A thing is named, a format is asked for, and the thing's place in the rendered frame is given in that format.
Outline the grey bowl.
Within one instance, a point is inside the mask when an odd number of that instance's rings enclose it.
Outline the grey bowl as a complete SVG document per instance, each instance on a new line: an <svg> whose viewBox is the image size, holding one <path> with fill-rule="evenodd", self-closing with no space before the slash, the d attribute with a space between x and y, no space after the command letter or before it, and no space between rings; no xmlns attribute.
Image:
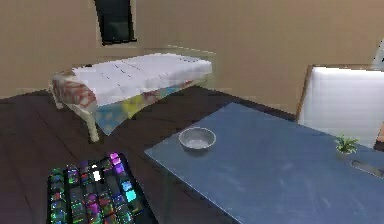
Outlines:
<svg viewBox="0 0 384 224"><path fill-rule="evenodd" d="M203 127L190 127L178 135L181 147L192 152L207 151L212 148L216 140L216 134Z"/></svg>

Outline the black keyboard with colourful keys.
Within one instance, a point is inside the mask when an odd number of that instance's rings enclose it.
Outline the black keyboard with colourful keys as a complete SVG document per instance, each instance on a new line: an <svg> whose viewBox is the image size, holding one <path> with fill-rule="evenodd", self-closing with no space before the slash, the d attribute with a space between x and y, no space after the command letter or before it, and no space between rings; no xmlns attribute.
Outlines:
<svg viewBox="0 0 384 224"><path fill-rule="evenodd" d="M126 157L51 170L46 224L158 224Z"/></svg>

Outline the blue dining table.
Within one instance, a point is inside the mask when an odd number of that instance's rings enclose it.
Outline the blue dining table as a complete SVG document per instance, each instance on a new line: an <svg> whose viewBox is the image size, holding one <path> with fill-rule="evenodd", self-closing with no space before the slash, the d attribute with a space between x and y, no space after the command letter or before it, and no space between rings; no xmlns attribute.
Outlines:
<svg viewBox="0 0 384 224"><path fill-rule="evenodd" d="M340 158L333 136L230 103L198 121L212 148L195 156L171 137L147 155L240 224L384 224L384 153Z"/></svg>

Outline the small green potted plant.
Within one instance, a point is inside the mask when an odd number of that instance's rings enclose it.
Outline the small green potted plant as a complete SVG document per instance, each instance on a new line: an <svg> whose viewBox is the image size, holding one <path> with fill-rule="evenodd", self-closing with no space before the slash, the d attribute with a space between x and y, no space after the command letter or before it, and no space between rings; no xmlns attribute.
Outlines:
<svg viewBox="0 0 384 224"><path fill-rule="evenodd" d="M352 154L357 152L357 144L358 140L356 138L350 138L346 137L344 135L337 136L335 143L336 143L336 150L343 154Z"/></svg>

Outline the dark window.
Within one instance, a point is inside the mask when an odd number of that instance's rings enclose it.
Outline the dark window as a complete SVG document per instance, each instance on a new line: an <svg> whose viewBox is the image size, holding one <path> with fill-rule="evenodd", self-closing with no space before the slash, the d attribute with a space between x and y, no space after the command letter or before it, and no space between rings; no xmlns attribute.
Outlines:
<svg viewBox="0 0 384 224"><path fill-rule="evenodd" d="M131 0L94 0L103 45L136 42Z"/></svg>

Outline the white bed with patterned sheet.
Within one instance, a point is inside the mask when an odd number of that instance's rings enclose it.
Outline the white bed with patterned sheet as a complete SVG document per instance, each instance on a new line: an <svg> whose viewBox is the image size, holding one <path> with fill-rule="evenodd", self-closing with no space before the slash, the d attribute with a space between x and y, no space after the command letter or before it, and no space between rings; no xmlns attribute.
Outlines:
<svg viewBox="0 0 384 224"><path fill-rule="evenodd" d="M209 80L213 64L198 57L154 53L57 72L49 91L56 107L85 121L90 140L110 135L157 101Z"/></svg>

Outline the white chair with wooden frame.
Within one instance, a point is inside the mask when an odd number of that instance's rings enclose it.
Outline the white chair with wooden frame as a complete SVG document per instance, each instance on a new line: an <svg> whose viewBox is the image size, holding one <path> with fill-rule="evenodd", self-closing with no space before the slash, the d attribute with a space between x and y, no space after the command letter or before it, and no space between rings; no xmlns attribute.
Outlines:
<svg viewBox="0 0 384 224"><path fill-rule="evenodd" d="M311 66L296 121L372 148L384 124L384 71Z"/></svg>

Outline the flat grey oblong object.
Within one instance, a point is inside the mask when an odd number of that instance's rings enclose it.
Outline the flat grey oblong object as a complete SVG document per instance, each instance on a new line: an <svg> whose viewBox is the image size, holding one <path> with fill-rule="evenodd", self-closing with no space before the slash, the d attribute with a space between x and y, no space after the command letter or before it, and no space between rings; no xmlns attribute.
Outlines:
<svg viewBox="0 0 384 224"><path fill-rule="evenodd" d="M372 165L363 163L363 162L358 161L358 160L352 160L351 161L351 166L356 168L356 169L358 169L358 170L360 170L360 171L363 171L365 173L373 175L375 177L384 178L384 170L376 168L376 167L374 167Z"/></svg>

